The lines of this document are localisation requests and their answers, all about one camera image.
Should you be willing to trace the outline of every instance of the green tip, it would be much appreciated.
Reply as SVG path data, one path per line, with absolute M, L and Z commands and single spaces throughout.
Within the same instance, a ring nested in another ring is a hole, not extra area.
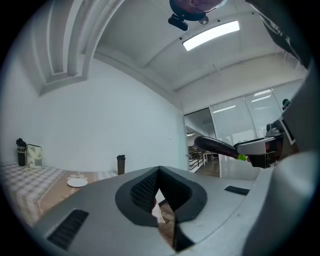
M 244 154 L 239 154 L 238 155 L 238 160 L 242 160 L 242 161 L 247 161 L 247 158 Z

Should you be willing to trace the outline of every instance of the glass partition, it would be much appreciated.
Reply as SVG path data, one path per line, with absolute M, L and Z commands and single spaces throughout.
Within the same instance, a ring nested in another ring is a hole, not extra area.
M 215 135 L 220 141 L 234 145 L 257 138 L 253 120 L 243 97 L 210 106 Z M 255 180 L 259 168 L 249 162 L 220 155 L 222 178 Z
M 257 137 L 263 138 L 267 132 L 267 124 L 273 123 L 281 116 L 281 108 L 272 89 L 257 91 L 244 98 L 251 113 Z

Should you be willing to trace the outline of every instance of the white plate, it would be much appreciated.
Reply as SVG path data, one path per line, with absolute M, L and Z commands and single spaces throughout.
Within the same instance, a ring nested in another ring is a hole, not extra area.
M 83 178 L 71 178 L 67 181 L 71 187 L 80 188 L 88 184 L 88 181 Z

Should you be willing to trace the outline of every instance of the white wall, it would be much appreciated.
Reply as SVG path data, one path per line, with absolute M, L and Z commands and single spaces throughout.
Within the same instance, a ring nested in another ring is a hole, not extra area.
M 93 59 L 89 80 L 38 96 L 18 52 L 0 105 L 0 159 L 17 161 L 16 139 L 42 146 L 43 165 L 70 171 L 188 170 L 183 114 L 142 83 Z
M 176 92 L 184 113 L 191 113 L 259 89 L 302 79 L 306 70 L 295 69 L 295 61 L 266 56 L 222 69 Z

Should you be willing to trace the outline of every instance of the table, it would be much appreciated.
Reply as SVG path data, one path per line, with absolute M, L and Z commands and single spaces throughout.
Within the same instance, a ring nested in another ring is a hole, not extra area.
M 68 179 L 81 178 L 90 184 L 117 176 L 116 171 L 78 172 L 49 166 L 35 169 L 19 166 L 17 162 L 0 166 L 3 185 L 16 214 L 30 226 L 53 206 L 81 189 L 67 185 Z

